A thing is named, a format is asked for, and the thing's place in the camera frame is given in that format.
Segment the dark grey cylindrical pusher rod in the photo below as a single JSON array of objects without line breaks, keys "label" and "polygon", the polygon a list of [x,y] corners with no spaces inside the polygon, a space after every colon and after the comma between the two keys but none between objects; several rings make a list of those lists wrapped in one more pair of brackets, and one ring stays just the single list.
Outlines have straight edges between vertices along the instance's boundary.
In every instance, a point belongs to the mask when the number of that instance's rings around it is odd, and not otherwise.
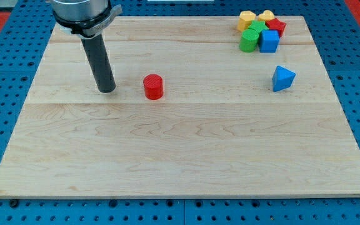
[{"label": "dark grey cylindrical pusher rod", "polygon": [[92,39],[82,39],[81,42],[98,90],[101,93],[114,91],[116,83],[102,35],[99,34]]}]

